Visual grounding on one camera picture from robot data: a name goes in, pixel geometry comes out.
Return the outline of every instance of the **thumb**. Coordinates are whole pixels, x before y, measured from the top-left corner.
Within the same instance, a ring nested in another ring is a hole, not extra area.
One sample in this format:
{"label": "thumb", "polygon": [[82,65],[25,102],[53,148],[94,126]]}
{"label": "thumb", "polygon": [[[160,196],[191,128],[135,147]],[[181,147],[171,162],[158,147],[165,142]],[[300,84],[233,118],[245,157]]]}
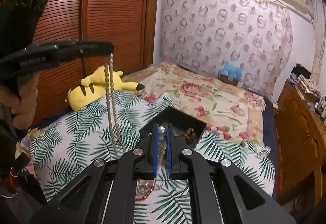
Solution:
{"label": "thumb", "polygon": [[0,85],[0,103],[10,108],[18,107],[19,99],[10,89]]}

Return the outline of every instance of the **yellow plush toy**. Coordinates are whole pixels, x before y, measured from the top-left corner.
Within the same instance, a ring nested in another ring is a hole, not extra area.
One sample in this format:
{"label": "yellow plush toy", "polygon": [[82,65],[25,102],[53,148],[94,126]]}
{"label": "yellow plush toy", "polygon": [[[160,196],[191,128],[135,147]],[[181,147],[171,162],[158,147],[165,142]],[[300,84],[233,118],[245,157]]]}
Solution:
{"label": "yellow plush toy", "polygon": [[[113,71],[113,88],[130,91],[140,91],[145,88],[144,85],[137,82],[122,82],[122,71]],[[99,67],[92,75],[77,82],[77,84],[68,91],[68,101],[71,108],[77,111],[85,105],[95,101],[105,95],[105,76],[104,66]]]}

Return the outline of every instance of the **white fabric with green leaves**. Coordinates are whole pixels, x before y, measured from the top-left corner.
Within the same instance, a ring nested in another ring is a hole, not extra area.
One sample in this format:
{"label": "white fabric with green leaves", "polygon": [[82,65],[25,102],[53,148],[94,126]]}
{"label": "white fabric with green leaves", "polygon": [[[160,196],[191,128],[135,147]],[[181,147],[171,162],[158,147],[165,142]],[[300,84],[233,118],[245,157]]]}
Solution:
{"label": "white fabric with green leaves", "polygon": [[[123,90],[116,90],[114,97],[126,151],[136,147],[140,139],[139,129],[172,105],[165,93],[152,103]],[[195,150],[206,159],[230,159],[267,194],[272,195],[275,168],[267,157],[269,147],[257,147],[245,140],[239,146],[205,131]],[[30,152],[47,200],[93,160],[116,159],[109,135],[105,98],[64,116],[33,140]],[[118,157],[121,155],[122,150],[118,147]],[[165,164],[162,164],[155,189],[148,199],[135,203],[134,223],[191,223],[187,180],[169,180]]]}

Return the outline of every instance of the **louvered door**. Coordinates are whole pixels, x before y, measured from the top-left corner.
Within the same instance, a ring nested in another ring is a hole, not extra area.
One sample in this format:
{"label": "louvered door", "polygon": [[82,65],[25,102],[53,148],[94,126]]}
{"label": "louvered door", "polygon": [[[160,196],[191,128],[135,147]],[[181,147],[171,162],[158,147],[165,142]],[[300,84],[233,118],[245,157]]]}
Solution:
{"label": "louvered door", "polygon": [[[79,1],[49,0],[37,24],[33,42],[80,38]],[[35,120],[67,106],[65,99],[71,83],[83,77],[81,59],[42,71],[37,86],[39,95]]]}
{"label": "louvered door", "polygon": [[[146,0],[88,0],[84,39],[111,41],[115,70],[132,72],[142,67],[145,8]],[[103,57],[87,58],[87,73],[103,64]]]}

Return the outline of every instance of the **curtain with circles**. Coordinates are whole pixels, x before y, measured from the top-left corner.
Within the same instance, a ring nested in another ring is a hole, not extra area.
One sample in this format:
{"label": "curtain with circles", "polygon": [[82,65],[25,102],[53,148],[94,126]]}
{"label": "curtain with circles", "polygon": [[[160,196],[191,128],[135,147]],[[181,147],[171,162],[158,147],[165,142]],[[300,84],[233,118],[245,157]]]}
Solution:
{"label": "curtain with circles", "polygon": [[274,0],[164,0],[161,26],[162,59],[212,77],[236,71],[269,98],[292,50],[289,11]]}

